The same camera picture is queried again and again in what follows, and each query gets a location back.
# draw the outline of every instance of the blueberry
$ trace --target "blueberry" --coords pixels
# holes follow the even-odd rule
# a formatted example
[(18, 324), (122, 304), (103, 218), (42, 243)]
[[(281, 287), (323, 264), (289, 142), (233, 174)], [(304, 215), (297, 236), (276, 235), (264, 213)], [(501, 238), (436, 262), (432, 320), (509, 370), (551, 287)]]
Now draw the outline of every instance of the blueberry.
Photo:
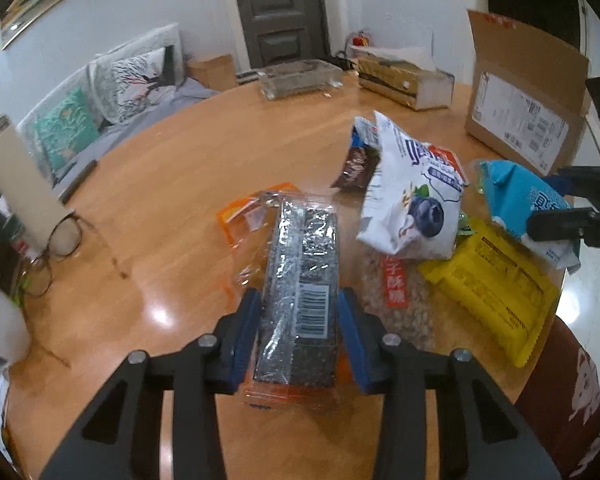
[(413, 216), (418, 231), (425, 238), (433, 238), (445, 223), (445, 213), (435, 198), (414, 197), (409, 204), (409, 214)]

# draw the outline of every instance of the cardboard box flap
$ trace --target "cardboard box flap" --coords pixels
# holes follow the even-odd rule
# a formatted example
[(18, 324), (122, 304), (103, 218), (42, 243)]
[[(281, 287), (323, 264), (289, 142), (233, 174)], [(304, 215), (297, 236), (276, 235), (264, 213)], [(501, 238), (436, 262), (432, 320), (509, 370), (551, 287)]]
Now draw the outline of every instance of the cardboard box flap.
[(501, 66), (579, 114), (589, 60), (571, 45), (505, 16), (469, 10), (475, 55)]

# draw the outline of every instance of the open cardboard box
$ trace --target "open cardboard box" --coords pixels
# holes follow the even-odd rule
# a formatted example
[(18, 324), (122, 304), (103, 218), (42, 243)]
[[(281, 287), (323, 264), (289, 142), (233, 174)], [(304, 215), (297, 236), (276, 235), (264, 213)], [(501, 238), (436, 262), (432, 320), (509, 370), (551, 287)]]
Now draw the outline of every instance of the open cardboard box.
[(571, 164), (589, 109), (589, 60), (525, 23), (469, 10), (474, 90), (465, 128), (541, 176)]

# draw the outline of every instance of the green pillow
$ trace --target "green pillow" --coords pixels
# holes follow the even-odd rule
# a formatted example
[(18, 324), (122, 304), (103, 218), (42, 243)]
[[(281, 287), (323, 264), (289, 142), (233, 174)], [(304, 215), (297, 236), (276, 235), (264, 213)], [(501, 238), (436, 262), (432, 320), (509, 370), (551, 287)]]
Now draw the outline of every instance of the green pillow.
[(33, 125), (54, 173), (98, 139), (98, 129), (79, 88)]

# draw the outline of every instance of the door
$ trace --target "door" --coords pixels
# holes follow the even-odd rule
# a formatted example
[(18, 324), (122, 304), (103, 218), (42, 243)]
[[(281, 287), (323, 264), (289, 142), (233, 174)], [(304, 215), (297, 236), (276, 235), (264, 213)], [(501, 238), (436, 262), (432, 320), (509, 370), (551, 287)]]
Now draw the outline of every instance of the door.
[(326, 54), (322, 0), (238, 0), (252, 68)]

